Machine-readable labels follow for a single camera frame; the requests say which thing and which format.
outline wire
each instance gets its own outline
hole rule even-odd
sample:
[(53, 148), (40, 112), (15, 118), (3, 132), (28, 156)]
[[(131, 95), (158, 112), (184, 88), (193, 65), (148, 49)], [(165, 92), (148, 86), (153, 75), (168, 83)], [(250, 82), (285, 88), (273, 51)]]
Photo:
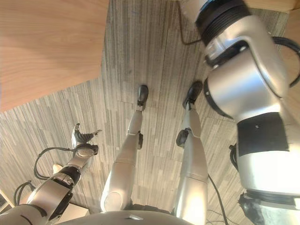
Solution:
[(21, 199), (21, 195), (22, 192), (24, 190), (24, 188), (29, 185), (31, 191), (33, 191), (35, 189), (35, 186), (32, 185), (31, 180), (21, 184), (20, 186), (18, 186), (14, 192), (14, 205), (17, 206), (20, 204), (20, 199)]
[(235, 169), (237, 171), (239, 171), (238, 164), (236, 161), (236, 143), (234, 145), (230, 145), (229, 149), (230, 149), (230, 161), (231, 161), (232, 165), (235, 167)]
[[(300, 60), (300, 45), (298, 43), (286, 37), (272, 37), (272, 38), (275, 44), (284, 45), (292, 49), (294, 52), (296, 52)], [(295, 86), (299, 81), (300, 81), (300, 72), (298, 76), (290, 83), (290, 88)]]
[(51, 148), (47, 148), (47, 149), (44, 149), (37, 157), (36, 159), (36, 162), (34, 164), (34, 167), (33, 167), (33, 174), (36, 178), (40, 179), (40, 180), (47, 180), (49, 179), (50, 177), (47, 177), (47, 176), (43, 176), (41, 175), (39, 172), (38, 172), (38, 168), (37, 168), (37, 164), (38, 164), (38, 160), (42, 157), (43, 154), (45, 154), (46, 152), (50, 151), (50, 150), (53, 150), (53, 149), (58, 149), (58, 150), (61, 150), (61, 151), (75, 151), (74, 149), (67, 149), (67, 148), (60, 148), (60, 147), (51, 147)]
[[(220, 216), (223, 215), (222, 213), (216, 212), (216, 211), (214, 211), (214, 210), (207, 210), (207, 211), (211, 211), (211, 212), (217, 213), (217, 214), (219, 214)], [(228, 218), (228, 217), (226, 217), (226, 218), (227, 218), (230, 222), (232, 222), (233, 224), (239, 225), (238, 223), (233, 222), (230, 218)]]
[(227, 221), (226, 214), (225, 214), (225, 210), (224, 210), (224, 206), (223, 206), (223, 203), (222, 203), (222, 199), (221, 199), (220, 193), (219, 193), (219, 191), (218, 191), (218, 189), (217, 189), (217, 187), (216, 187), (214, 181), (212, 180), (212, 178), (210, 177), (209, 174), (208, 174), (208, 178), (210, 179), (211, 184), (214, 186), (214, 189), (215, 189), (215, 191), (216, 191), (216, 193), (217, 193), (217, 197), (218, 197), (218, 199), (219, 199), (219, 203), (220, 203), (222, 215), (223, 215), (223, 218), (224, 218), (224, 223), (225, 223), (226, 225), (229, 225), (229, 224), (228, 224), (228, 221)]
[(180, 3), (179, 1), (176, 1), (177, 3), (177, 8), (178, 8), (178, 15), (179, 15), (179, 29), (180, 29), (180, 38), (181, 38), (181, 42), (184, 44), (184, 45), (192, 45), (192, 44), (195, 44), (197, 42), (200, 42), (201, 39), (198, 39), (198, 40), (195, 40), (195, 41), (191, 41), (191, 42), (185, 42), (184, 39), (183, 39), (183, 33), (182, 33), (182, 20), (181, 20), (181, 8), (180, 8)]
[(208, 223), (210, 223), (210, 224), (212, 224), (213, 225), (213, 223), (216, 223), (216, 222), (219, 222), (219, 223), (225, 223), (223, 220), (215, 220), (215, 221), (209, 221), (209, 220), (207, 220), (207, 224)]

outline black cable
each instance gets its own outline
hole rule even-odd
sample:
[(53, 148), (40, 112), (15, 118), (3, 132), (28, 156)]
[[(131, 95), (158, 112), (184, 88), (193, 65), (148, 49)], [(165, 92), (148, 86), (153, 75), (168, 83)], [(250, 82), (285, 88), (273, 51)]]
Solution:
[(191, 41), (191, 42), (185, 42), (183, 40), (183, 33), (182, 33), (182, 20), (181, 20), (181, 8), (180, 8), (180, 3), (179, 1), (176, 1), (177, 3), (177, 8), (178, 8), (178, 15), (179, 15), (179, 29), (180, 29), (180, 38), (181, 38), (181, 42), (184, 44), (184, 45), (192, 45), (192, 44), (195, 44), (197, 42), (200, 42), (201, 39), (198, 39), (198, 40), (195, 40), (195, 41)]
[(222, 221), (222, 220), (215, 220), (215, 221), (209, 221), (209, 220), (207, 220), (207, 222), (206, 223), (210, 223), (210, 224), (212, 224), (213, 225), (213, 223), (216, 223), (216, 222), (219, 222), (219, 223), (225, 223), (224, 221)]
[(213, 185), (213, 187), (214, 187), (214, 189), (215, 189), (215, 191), (216, 191), (216, 193), (217, 193), (217, 197), (218, 197), (218, 199), (219, 199), (221, 211), (222, 211), (222, 214), (223, 214), (224, 223), (225, 223), (226, 225), (228, 225), (228, 221), (227, 221), (227, 217), (226, 217), (226, 214), (225, 214), (225, 210), (224, 210), (224, 206), (223, 206), (223, 203), (222, 203), (222, 199), (221, 199), (220, 193), (219, 193), (219, 191), (218, 191), (218, 189), (217, 189), (217, 187), (216, 187), (214, 181), (212, 180), (212, 178), (210, 177), (209, 174), (208, 174), (208, 178), (210, 179), (211, 184)]
[[(217, 213), (217, 214), (219, 214), (220, 216), (223, 215), (222, 213), (216, 212), (216, 211), (214, 211), (214, 210), (207, 210), (207, 211), (211, 211), (211, 212)], [(226, 217), (226, 218), (227, 218), (230, 222), (232, 222), (233, 224), (239, 225), (238, 223), (233, 222), (230, 218), (228, 218), (228, 217)]]
[(37, 164), (38, 164), (38, 160), (42, 157), (43, 154), (45, 154), (46, 152), (50, 151), (50, 150), (53, 150), (53, 149), (58, 149), (58, 150), (61, 150), (61, 151), (74, 151), (74, 149), (67, 149), (67, 148), (60, 148), (60, 147), (51, 147), (51, 148), (47, 148), (47, 149), (44, 149), (37, 157), (36, 159), (36, 162), (34, 164), (34, 167), (33, 167), (33, 174), (36, 178), (40, 179), (40, 180), (47, 180), (49, 179), (50, 177), (47, 177), (47, 176), (43, 176), (41, 175), (39, 172), (38, 172), (38, 168), (37, 168)]
[(235, 169), (238, 171), (238, 163), (236, 161), (236, 144), (230, 145), (230, 161), (232, 165), (235, 167)]
[(21, 184), (20, 186), (18, 186), (14, 192), (14, 205), (17, 206), (20, 204), (20, 199), (21, 199), (21, 195), (22, 192), (24, 190), (24, 188), (29, 185), (31, 191), (33, 191), (35, 189), (35, 187), (32, 185), (31, 180)]
[[(294, 52), (296, 52), (300, 60), (300, 45), (298, 43), (286, 37), (272, 37), (272, 38), (275, 44), (284, 45), (290, 48), (291, 50), (293, 50)], [(300, 81), (300, 72), (298, 76), (293, 80), (293, 82), (290, 83), (290, 88), (295, 86), (299, 81)]]

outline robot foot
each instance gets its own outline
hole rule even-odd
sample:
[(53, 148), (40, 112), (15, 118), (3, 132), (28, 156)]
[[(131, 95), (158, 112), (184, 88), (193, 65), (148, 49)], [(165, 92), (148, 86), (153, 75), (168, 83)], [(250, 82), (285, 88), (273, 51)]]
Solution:
[(201, 90), (202, 90), (203, 84), (201, 81), (194, 82), (191, 87), (189, 88), (187, 92), (187, 96), (185, 100), (182, 103), (183, 108), (186, 108), (186, 105), (188, 102), (194, 104), (197, 100)]
[(148, 93), (149, 93), (149, 91), (148, 91), (148, 87), (146, 85), (141, 85), (139, 87), (138, 97), (137, 97), (137, 105), (142, 106), (142, 111), (144, 111), (144, 109), (146, 107)]

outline silver robot leg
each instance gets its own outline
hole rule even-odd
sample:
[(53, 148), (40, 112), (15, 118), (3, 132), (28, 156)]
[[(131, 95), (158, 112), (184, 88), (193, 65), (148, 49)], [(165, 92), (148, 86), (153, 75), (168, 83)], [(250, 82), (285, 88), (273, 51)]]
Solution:
[(143, 135), (140, 132), (143, 119), (142, 111), (148, 97), (147, 86), (141, 87), (137, 110), (131, 118), (126, 139), (121, 147), (121, 152), (112, 165), (101, 196), (100, 207), (103, 212), (124, 210), (131, 203), (136, 152), (143, 143)]
[(184, 147), (174, 213), (195, 225), (206, 224), (208, 172), (200, 140), (201, 126), (195, 105), (187, 102), (176, 143)]

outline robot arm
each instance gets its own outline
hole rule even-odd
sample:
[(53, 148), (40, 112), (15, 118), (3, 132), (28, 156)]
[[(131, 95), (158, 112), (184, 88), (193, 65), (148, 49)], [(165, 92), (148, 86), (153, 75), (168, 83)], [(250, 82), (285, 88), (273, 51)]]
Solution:
[(44, 225), (60, 218), (73, 194), (72, 189), (98, 153), (98, 146), (87, 142), (100, 130), (92, 134), (81, 134), (76, 124), (72, 133), (73, 158), (56, 174), (37, 187), (27, 203), (16, 206), (1, 215), (1, 224)]
[(255, 224), (300, 223), (300, 126), (283, 102), (287, 73), (272, 38), (242, 0), (184, 0), (181, 7), (213, 68), (205, 97), (237, 122), (245, 215)]

